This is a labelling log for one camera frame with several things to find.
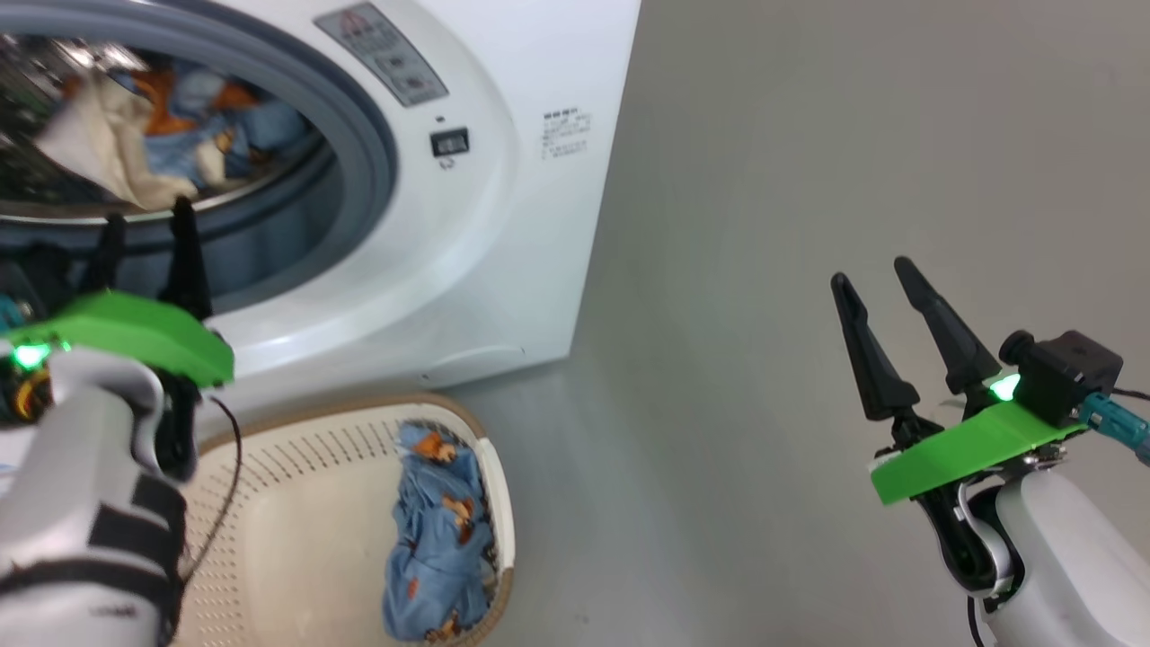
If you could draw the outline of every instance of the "green plastic part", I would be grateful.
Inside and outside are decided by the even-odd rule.
[[[199,388],[235,379],[231,347],[171,303],[108,291],[80,296],[48,321],[3,336],[14,347],[84,346],[190,379]]]
[[[1058,430],[1017,402],[1003,402],[899,454],[875,469],[871,483],[882,503],[890,506],[1084,429]]]

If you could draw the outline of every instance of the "gray floor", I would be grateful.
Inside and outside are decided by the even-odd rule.
[[[491,644],[969,645],[926,521],[868,486],[888,437],[828,282],[927,403],[899,253],[988,346],[1078,328],[1150,388],[1148,29],[1125,0],[647,1],[573,357],[453,392],[518,513]],[[1150,553],[1150,472],[1071,449]]]

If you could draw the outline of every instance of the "black strap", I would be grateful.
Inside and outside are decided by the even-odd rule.
[[[136,482],[132,506],[154,513],[167,522],[168,529],[172,531],[183,524],[184,514],[187,511],[187,503],[178,490],[148,475],[140,475]]]
[[[87,545],[139,555],[171,577],[183,550],[183,533],[176,534],[147,519],[100,506]]]
[[[66,560],[40,562],[13,571],[8,577],[0,579],[0,598],[43,584],[68,583],[97,584],[139,595],[155,604],[164,616],[170,614],[174,591],[178,586],[177,583],[170,583],[162,576],[135,567],[94,560]]]

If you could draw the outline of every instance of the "button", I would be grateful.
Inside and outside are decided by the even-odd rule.
[[[458,155],[470,149],[471,138],[466,128],[431,134],[431,154],[437,157]]]

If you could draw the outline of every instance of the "white robot arm casing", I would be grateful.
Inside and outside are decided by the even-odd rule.
[[[986,618],[999,647],[1150,647],[1150,565],[1074,484],[1026,475],[997,510],[1023,569]]]

